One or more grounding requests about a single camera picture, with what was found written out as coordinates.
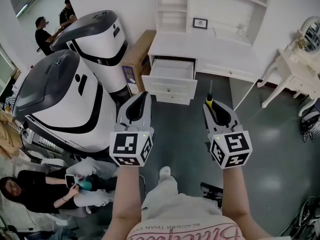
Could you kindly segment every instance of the white vanity table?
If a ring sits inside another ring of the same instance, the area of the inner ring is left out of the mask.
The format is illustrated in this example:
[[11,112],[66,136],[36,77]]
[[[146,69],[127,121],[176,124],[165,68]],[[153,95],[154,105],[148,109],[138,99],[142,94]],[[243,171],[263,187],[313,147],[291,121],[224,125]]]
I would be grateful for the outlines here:
[[[268,0],[155,0],[145,89],[157,101],[189,105],[197,72],[225,76],[235,110],[261,73],[252,45],[267,6]],[[207,29],[194,28],[193,18],[208,20]]]
[[294,40],[286,50],[278,50],[280,56],[267,70],[263,82],[258,83],[257,87],[264,86],[272,72],[277,70],[282,80],[262,103],[262,107],[267,107],[284,88],[288,88],[296,91],[294,98],[300,94],[311,98],[311,101],[300,109],[298,115],[301,117],[303,112],[320,98],[320,79],[318,77],[320,74],[320,17],[309,18],[302,26],[299,35],[300,37]]

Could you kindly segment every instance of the picture frame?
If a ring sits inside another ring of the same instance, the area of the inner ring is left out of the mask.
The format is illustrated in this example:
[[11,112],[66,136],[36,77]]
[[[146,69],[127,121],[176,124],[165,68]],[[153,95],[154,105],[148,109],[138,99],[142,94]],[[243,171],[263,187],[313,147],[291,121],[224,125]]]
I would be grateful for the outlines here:
[[193,18],[192,26],[196,29],[208,29],[208,20],[205,18]]

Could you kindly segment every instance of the drawer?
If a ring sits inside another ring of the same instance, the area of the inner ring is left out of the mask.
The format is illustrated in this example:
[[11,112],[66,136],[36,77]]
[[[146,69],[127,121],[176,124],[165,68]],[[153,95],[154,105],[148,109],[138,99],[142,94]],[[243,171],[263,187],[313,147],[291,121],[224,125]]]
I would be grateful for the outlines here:
[[144,88],[151,95],[172,94],[188,99],[195,97],[198,81],[193,78],[193,62],[165,59],[155,59],[150,75],[142,75]]
[[294,77],[288,86],[291,91],[300,91],[305,95],[310,95],[312,99],[320,97],[320,90],[314,88],[311,84]]
[[156,95],[155,97],[157,102],[174,103],[174,104],[181,104],[181,105],[188,105],[188,106],[190,104],[189,98],[175,98],[174,96],[163,97],[158,95]]
[[244,81],[255,82],[257,77],[254,73],[241,71],[233,68],[223,67],[211,64],[210,60],[198,59],[196,65],[196,71],[213,74],[218,76],[224,76],[228,78],[236,78]]

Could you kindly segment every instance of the yellow tool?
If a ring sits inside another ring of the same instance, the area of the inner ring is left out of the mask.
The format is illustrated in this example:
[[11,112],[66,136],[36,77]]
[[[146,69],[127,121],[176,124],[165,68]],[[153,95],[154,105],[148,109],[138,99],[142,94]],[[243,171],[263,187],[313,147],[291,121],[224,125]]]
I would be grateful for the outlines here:
[[212,80],[210,81],[210,89],[209,92],[206,96],[206,100],[205,103],[209,105],[209,107],[212,109],[212,102],[214,101],[214,99],[212,98]]

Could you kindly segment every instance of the cardboard box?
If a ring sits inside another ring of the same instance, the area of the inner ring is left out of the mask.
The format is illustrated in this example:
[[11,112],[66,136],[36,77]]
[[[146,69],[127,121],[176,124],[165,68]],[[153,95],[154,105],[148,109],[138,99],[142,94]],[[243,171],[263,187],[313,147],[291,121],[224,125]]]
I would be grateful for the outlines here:
[[150,74],[148,51],[155,35],[155,30],[146,30],[120,62],[126,82],[133,95],[145,91],[141,76]]

